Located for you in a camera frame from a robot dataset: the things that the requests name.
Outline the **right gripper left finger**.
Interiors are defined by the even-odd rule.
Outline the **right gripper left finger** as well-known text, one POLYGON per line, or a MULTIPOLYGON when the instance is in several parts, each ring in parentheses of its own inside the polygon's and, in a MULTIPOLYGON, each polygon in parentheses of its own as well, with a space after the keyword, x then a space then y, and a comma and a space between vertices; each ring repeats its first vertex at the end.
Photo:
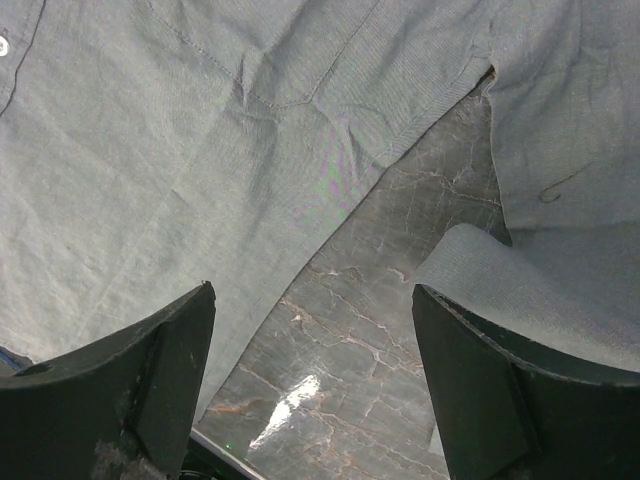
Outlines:
POLYGON ((144 320, 3 377, 2 478, 178 478, 214 319, 203 282, 144 320))

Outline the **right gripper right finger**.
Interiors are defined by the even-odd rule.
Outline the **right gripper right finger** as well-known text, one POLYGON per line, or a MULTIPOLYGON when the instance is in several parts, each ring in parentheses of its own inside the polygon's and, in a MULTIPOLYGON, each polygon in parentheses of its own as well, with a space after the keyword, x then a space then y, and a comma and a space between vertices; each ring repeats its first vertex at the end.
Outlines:
POLYGON ((543 346, 423 285, 412 314, 451 478, 638 478, 638 373, 543 346))

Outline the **grey button shirt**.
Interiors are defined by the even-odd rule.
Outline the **grey button shirt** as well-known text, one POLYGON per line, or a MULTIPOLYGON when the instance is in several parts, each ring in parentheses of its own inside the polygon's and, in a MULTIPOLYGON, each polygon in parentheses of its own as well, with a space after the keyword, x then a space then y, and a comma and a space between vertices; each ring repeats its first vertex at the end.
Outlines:
POLYGON ((202 280, 199 405, 286 288, 488 72, 512 247, 451 228, 415 281, 639 367, 635 1, 5 1, 1 343, 48 360, 202 280))

